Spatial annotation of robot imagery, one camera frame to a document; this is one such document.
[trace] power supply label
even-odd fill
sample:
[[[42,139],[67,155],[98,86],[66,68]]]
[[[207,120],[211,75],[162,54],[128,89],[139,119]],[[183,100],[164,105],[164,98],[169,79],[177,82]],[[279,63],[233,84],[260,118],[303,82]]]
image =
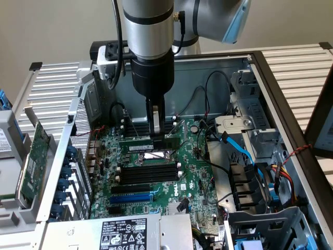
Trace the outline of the power supply label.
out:
[[[100,250],[146,250],[147,219],[103,222]]]
[[[0,153],[11,151],[10,144],[6,138],[5,132],[0,129]]]

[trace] black pcie slot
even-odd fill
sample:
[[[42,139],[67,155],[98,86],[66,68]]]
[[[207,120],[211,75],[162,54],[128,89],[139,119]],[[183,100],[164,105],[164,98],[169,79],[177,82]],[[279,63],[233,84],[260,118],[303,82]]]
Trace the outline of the black pcie slot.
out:
[[[150,192],[150,185],[133,185],[133,186],[113,186],[111,188],[112,194],[125,194],[125,193],[140,193]]]

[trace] capacitor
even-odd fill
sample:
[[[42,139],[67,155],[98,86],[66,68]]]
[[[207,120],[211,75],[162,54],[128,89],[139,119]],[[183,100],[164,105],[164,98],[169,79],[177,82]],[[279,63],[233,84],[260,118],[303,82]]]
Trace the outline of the capacitor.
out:
[[[199,128],[196,125],[192,125],[190,127],[191,134],[197,134],[199,132]]]
[[[101,162],[99,164],[99,172],[100,172],[100,175],[103,176],[104,175],[104,163]]]
[[[213,214],[212,217],[213,217],[213,225],[215,225],[215,222],[217,220],[217,216],[216,216],[216,214]]]

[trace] barcode label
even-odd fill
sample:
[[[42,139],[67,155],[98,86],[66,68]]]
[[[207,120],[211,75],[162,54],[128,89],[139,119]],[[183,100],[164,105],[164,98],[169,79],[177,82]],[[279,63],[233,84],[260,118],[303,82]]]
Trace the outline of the barcode label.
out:
[[[130,151],[144,151],[144,150],[153,150],[153,145],[145,145],[145,146],[130,146]]]
[[[10,152],[11,147],[6,138],[6,135],[2,129],[0,129],[0,153],[1,152]]]

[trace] green expansion card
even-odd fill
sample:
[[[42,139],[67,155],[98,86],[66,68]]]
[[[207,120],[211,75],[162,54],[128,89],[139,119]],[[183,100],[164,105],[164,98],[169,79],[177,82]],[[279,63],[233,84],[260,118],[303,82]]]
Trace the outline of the green expansion card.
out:
[[[111,188],[119,186],[115,181],[116,169],[118,163],[128,168],[135,168],[138,161],[138,153],[129,154],[127,151],[122,152],[124,144],[121,144],[121,138],[118,134],[111,134],[111,130],[106,130],[102,134],[102,142],[105,144],[105,150],[101,154],[104,162],[108,158],[108,167],[104,168],[104,175],[100,175],[100,170],[95,167],[94,178],[92,180],[94,190],[94,200],[91,208],[91,219],[108,218],[115,215],[109,213],[109,208],[117,206],[121,208],[121,214],[117,216],[142,215],[162,213],[162,215],[170,214],[171,209],[175,209],[175,204],[182,201],[185,197],[189,200],[190,217],[193,225],[200,227],[204,233],[218,233],[217,223],[213,223],[212,215],[217,215],[217,206],[207,203],[203,196],[203,191],[212,178],[212,169],[201,159],[197,159],[195,150],[197,150],[197,136],[190,133],[192,125],[199,126],[199,122],[193,119],[186,119],[179,130],[172,135],[179,138],[180,143],[184,143],[182,147],[172,157],[175,158],[181,167],[182,175],[178,181],[155,182],[150,184],[150,190],[156,191],[151,201],[136,203],[120,203],[110,204],[110,197],[117,196],[111,193]],[[203,136],[199,140],[199,148],[204,154]],[[159,160],[149,160],[149,164],[158,164]],[[216,200],[216,192],[212,186],[207,192],[207,199]]]
[[[39,195],[42,189],[47,163],[47,151],[49,137],[42,125],[38,122],[35,135],[27,156],[27,164],[22,170],[23,183],[20,187],[21,194],[29,201],[33,201],[35,195]]]

